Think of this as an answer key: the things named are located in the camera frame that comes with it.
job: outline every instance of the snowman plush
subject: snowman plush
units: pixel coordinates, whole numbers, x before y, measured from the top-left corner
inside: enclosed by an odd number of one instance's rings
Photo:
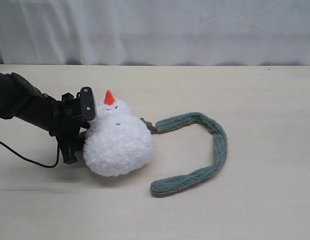
[[[153,137],[130,107],[107,91],[96,103],[97,116],[86,132],[83,157],[86,165],[105,177],[125,175],[149,163],[154,155]]]

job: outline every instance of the table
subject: table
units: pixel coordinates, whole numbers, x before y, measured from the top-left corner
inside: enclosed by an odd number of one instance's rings
[[[90,86],[112,90],[133,113],[158,120],[202,112],[227,133],[213,179],[164,198],[154,180],[213,162],[198,125],[154,135],[140,170],[100,177],[85,166],[45,169],[0,146],[0,240],[310,240],[310,66],[0,65],[56,99]],[[0,119],[0,140],[45,164],[56,142],[19,119]]]

